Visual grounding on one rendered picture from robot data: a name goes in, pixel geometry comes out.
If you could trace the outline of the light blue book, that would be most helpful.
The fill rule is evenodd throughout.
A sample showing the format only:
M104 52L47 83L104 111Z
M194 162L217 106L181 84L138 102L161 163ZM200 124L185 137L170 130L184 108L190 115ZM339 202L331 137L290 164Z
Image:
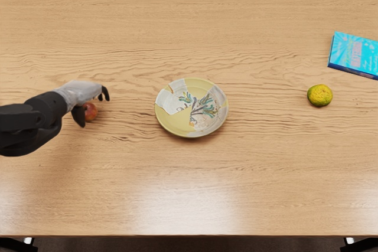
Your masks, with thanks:
M378 41L336 31L327 67L378 81Z

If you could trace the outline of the yellow-green bumpy citrus fruit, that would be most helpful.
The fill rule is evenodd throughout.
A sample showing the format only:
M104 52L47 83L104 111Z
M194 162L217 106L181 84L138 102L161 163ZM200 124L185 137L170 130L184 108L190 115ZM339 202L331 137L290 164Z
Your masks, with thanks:
M331 103L333 92L327 85L317 84L308 89L307 99L315 107L324 107Z

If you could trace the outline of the yellow plate with printed pattern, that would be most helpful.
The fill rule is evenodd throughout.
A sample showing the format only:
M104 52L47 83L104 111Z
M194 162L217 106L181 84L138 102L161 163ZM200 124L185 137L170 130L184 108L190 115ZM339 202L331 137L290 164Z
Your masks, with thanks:
M219 129L229 114L224 91L203 78L180 78L160 90L154 105L160 125L182 138L199 138Z

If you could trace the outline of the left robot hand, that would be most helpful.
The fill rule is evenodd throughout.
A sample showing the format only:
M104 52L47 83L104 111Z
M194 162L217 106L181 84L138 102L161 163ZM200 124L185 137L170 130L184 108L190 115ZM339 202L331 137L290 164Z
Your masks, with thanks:
M85 110L83 105L97 98L99 101L110 101L108 89L95 82L72 80L53 92L59 94L66 103L66 113L70 112L74 121L82 128L85 127Z

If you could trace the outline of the small red apple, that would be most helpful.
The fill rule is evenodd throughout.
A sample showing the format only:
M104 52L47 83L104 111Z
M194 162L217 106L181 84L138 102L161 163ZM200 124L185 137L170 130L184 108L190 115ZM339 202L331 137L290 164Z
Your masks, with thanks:
M84 121L85 122L92 122L98 114L97 107L90 102L87 102L83 105L84 108Z

